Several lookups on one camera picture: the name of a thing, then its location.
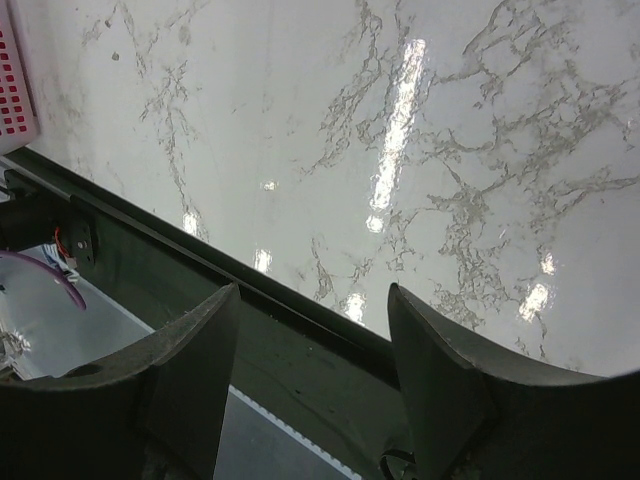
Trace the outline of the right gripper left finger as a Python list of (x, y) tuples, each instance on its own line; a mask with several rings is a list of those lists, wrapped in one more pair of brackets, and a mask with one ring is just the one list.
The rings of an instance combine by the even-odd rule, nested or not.
[(2, 478), (212, 478), (239, 306), (229, 284), (62, 377), (2, 382)]

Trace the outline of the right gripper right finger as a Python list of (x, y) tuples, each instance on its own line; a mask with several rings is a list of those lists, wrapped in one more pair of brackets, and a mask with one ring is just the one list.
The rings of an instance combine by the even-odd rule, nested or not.
[(531, 359), (392, 284), (387, 311), (421, 479), (635, 479), (639, 375)]

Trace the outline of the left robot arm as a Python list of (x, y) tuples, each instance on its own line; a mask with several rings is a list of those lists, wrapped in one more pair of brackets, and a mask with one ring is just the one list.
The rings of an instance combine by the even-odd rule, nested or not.
[(1, 248), (20, 252), (43, 244), (63, 251), (79, 265), (93, 265), (97, 255), (94, 221), (64, 199), (14, 169), (4, 172), (1, 191)]

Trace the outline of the white plastic basket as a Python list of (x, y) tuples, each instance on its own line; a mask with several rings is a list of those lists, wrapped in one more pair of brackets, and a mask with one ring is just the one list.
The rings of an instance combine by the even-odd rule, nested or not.
[(21, 60), (8, 2), (1, 2), (1, 155), (37, 138), (39, 126)]

